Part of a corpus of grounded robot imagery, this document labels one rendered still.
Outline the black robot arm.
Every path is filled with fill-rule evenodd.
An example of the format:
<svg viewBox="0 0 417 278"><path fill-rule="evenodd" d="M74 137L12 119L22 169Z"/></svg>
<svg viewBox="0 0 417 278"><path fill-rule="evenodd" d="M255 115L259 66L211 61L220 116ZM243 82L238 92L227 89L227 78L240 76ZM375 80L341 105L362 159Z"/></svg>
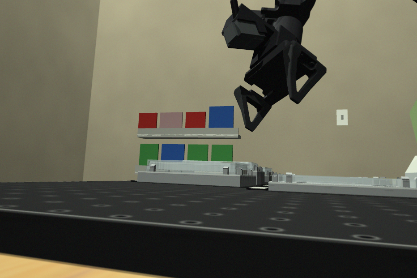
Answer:
<svg viewBox="0 0 417 278"><path fill-rule="evenodd" d="M275 0L275 8L250 10L240 4L226 20L222 35L228 48L253 50L250 69L284 40L301 44L303 26L316 0Z"/></svg>

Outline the white operator button panel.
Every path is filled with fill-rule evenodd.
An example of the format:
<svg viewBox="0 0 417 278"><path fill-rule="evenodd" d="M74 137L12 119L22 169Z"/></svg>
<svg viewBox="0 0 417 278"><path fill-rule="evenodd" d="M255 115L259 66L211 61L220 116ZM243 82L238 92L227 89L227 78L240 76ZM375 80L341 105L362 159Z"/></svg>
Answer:
<svg viewBox="0 0 417 278"><path fill-rule="evenodd" d="M409 179L414 179L417 177L417 156L415 156L412 160L407 171L405 172L405 176L409 177Z"/></svg>

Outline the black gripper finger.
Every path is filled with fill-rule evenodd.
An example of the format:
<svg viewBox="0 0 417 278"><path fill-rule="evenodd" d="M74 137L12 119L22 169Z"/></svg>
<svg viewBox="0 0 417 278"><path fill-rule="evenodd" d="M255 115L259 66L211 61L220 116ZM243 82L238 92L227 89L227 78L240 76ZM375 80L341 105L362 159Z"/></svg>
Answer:
<svg viewBox="0 0 417 278"><path fill-rule="evenodd" d="M295 43L291 43L283 50L283 59L289 98L299 104L311 88L323 77L327 69ZM308 80L298 92L296 88L297 69L308 76Z"/></svg>
<svg viewBox="0 0 417 278"><path fill-rule="evenodd" d="M234 90L234 95L240 107L245 128L253 132L272 106L242 86ZM250 121L247 102L257 109L257 114L252 122Z"/></svg>

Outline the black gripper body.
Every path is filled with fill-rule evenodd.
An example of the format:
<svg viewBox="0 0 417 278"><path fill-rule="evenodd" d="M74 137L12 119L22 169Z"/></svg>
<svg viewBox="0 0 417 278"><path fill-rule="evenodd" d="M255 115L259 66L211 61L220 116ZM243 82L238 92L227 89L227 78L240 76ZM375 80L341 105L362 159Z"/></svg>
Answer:
<svg viewBox="0 0 417 278"><path fill-rule="evenodd" d="M285 40L246 72L244 81L263 90L264 97L249 90L271 106L289 95L283 59L283 50L291 43L297 44L312 57L317 57L296 41Z"/></svg>

